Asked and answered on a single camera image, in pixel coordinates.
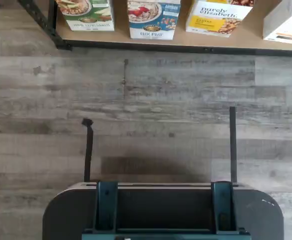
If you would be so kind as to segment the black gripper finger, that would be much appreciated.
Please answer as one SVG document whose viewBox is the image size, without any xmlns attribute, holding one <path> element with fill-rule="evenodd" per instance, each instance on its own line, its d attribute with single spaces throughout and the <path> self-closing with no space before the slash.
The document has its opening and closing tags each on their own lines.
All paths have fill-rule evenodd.
<svg viewBox="0 0 292 240">
<path fill-rule="evenodd" d="M 233 184 L 237 182 L 237 131 L 236 108 L 229 108 L 230 121 L 230 181 L 217 181 L 211 184 L 215 232 L 218 235 L 238 233 Z"/>
<path fill-rule="evenodd" d="M 84 181 L 86 183 L 89 183 L 94 137 L 94 131 L 92 128 L 93 121 L 89 118 L 84 118 L 81 124 L 86 126 L 87 128 L 86 151 L 84 162 Z M 118 199 L 118 182 L 116 181 L 97 182 L 94 218 L 92 222 L 92 227 L 89 228 L 90 231 L 92 232 L 116 231 L 117 199 Z"/>
</svg>

